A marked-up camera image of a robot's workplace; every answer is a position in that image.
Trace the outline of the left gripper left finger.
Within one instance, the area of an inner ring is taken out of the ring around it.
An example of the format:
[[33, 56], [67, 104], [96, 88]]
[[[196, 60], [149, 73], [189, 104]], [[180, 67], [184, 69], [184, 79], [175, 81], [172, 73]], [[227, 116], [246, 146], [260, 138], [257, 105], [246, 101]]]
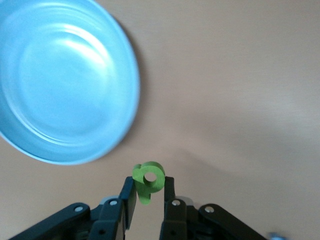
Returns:
[[136, 187], [128, 176], [119, 195], [91, 209], [73, 203], [13, 236], [12, 240], [124, 240], [136, 205]]

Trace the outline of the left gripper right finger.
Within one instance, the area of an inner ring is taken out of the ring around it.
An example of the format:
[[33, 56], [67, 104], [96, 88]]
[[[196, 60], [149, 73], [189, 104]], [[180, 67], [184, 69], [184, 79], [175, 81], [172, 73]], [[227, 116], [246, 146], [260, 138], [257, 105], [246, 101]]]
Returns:
[[213, 203], [195, 208], [175, 194], [175, 180], [164, 184], [164, 219], [161, 240], [264, 240], [265, 237]]

